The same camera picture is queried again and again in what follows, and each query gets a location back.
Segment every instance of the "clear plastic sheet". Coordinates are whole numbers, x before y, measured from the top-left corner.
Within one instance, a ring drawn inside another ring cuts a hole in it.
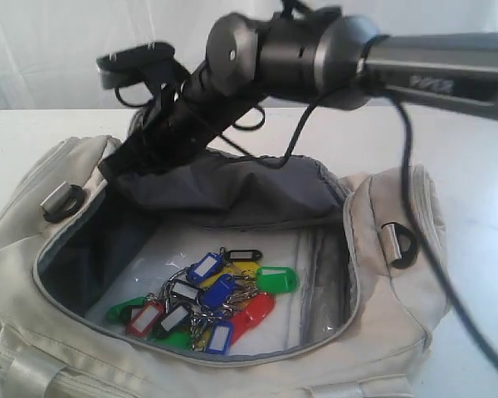
[[[288,231],[209,230],[179,224],[162,225],[139,254],[120,274],[102,298],[88,311],[86,318],[115,332],[125,332],[119,325],[109,324],[105,314],[114,305],[148,293],[158,294],[163,283],[173,274],[199,261],[207,252],[218,252],[221,246],[228,250],[257,249],[263,253],[260,265],[290,267],[298,275],[295,292],[277,294],[271,313],[254,329],[246,332],[229,350],[229,355],[254,355],[278,352],[328,337],[339,326],[340,303],[332,289],[339,281],[332,281],[321,290],[329,269],[339,253],[336,245],[327,240],[337,239],[321,229],[294,229]],[[322,274],[315,272],[319,265]],[[331,313],[321,317],[320,309]]]

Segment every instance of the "green key tag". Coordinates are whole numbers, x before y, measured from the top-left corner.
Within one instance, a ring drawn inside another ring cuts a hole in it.
[[[153,342],[158,344],[166,344],[167,346],[181,348],[183,350],[189,350],[192,346],[192,335],[186,330],[176,330],[171,332],[169,336],[165,338],[154,338]]]
[[[260,267],[256,271],[256,287],[271,294],[290,293],[297,289],[297,274],[288,267]]]
[[[144,299],[145,297],[137,297],[133,298],[132,300],[126,301],[125,303],[121,303],[118,305],[115,305],[114,307],[111,307],[109,311],[107,311],[107,314],[105,315],[105,319],[109,323],[121,323],[120,320],[120,315],[122,313],[122,310],[127,307],[127,306],[135,306],[135,305],[144,305]]]

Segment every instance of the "white table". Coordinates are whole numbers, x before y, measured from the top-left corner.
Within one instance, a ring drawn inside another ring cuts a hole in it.
[[[446,217],[450,275],[498,347],[498,123],[408,108],[416,133],[414,161],[426,164],[432,174]],[[278,155],[301,112],[268,109],[262,130],[229,135],[254,153]],[[71,135],[123,138],[130,115],[127,110],[0,111],[0,209],[23,173],[51,145]],[[390,107],[349,113],[317,109],[296,152],[322,160],[343,176],[398,165],[402,143],[403,127]],[[214,145],[227,149],[221,142]],[[498,376],[453,313],[436,329],[432,349],[413,383],[417,397],[498,398]]]

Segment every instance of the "bag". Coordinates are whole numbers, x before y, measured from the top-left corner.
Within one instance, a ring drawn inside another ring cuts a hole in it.
[[[96,166],[118,145],[106,136],[60,143],[0,215],[2,396],[412,396],[408,375],[449,305],[408,229],[398,169],[338,180],[306,157],[274,171],[208,150],[170,173],[108,185]],[[444,260],[444,224],[421,166],[412,195]],[[230,355],[104,324],[111,305],[219,246],[259,250],[263,264],[299,279]]]

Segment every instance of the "bag strap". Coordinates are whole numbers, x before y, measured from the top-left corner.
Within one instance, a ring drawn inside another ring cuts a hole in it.
[[[44,398],[53,378],[65,367],[65,363],[54,357],[34,347],[25,347],[7,370],[2,396]]]
[[[376,377],[360,382],[316,386],[310,398],[413,398],[406,376]]]

